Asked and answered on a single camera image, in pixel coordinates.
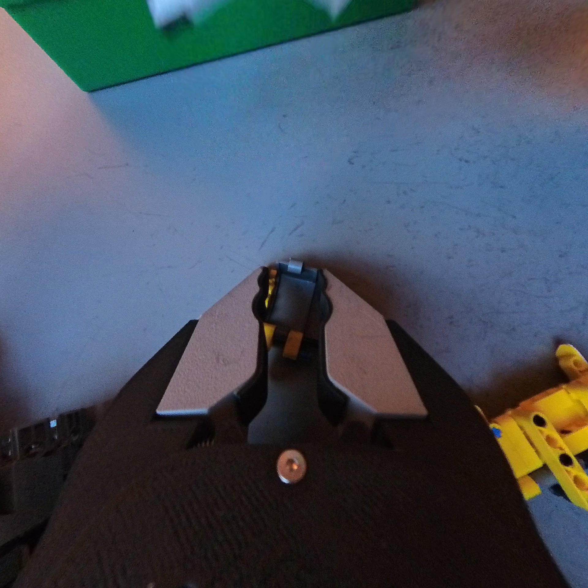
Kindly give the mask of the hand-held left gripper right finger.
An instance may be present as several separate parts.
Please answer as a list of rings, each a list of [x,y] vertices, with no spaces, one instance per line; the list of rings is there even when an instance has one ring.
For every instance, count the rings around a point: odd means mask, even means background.
[[[378,419],[426,419],[428,410],[385,318],[322,270],[319,407],[339,427]]]

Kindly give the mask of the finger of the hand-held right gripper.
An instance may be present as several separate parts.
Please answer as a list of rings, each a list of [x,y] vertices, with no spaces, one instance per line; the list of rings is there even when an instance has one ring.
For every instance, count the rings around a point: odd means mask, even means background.
[[[159,29],[182,19],[193,21],[206,10],[206,4],[207,1],[147,1],[153,24]]]
[[[312,1],[312,5],[325,12],[332,22],[343,14],[350,3],[351,1]]]

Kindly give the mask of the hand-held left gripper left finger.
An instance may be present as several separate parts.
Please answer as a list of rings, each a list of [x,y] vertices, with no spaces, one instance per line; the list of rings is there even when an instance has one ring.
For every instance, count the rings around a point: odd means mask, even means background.
[[[269,270],[260,267],[202,313],[156,408],[159,417],[212,415],[232,401],[243,425],[268,396],[263,313]]]

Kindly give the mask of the small black yellow block assembly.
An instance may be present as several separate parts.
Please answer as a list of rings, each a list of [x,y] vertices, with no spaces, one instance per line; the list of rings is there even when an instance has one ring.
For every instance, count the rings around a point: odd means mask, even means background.
[[[312,359],[319,344],[321,284],[319,271],[298,259],[270,268],[263,324],[268,349],[277,346],[291,361]]]

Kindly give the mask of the yellow block frame assembly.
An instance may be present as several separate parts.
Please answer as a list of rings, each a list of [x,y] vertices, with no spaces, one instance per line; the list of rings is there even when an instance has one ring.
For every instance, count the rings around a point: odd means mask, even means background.
[[[522,401],[488,419],[518,487],[526,500],[540,495],[532,474],[547,467],[566,498],[587,510],[587,473],[577,456],[587,452],[587,359],[571,344],[556,351],[567,382]]]

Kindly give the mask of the grey desk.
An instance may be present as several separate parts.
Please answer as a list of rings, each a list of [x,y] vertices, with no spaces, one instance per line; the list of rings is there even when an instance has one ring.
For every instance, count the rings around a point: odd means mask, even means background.
[[[109,401],[255,268],[329,269],[487,415],[587,356],[587,1],[86,93],[1,11],[1,427]]]

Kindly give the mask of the green storage bin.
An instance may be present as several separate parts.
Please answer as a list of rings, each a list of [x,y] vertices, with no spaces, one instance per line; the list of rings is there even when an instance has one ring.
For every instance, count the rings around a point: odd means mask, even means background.
[[[156,28],[147,1],[1,1],[85,92],[216,61],[414,9],[351,1],[334,22],[312,1],[207,1],[193,21]]]

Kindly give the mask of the black yellow toy block vehicle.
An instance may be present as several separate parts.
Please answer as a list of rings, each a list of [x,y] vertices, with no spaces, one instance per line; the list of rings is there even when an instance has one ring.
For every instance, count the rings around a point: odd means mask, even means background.
[[[98,409],[81,408],[1,433],[1,549],[48,520]]]

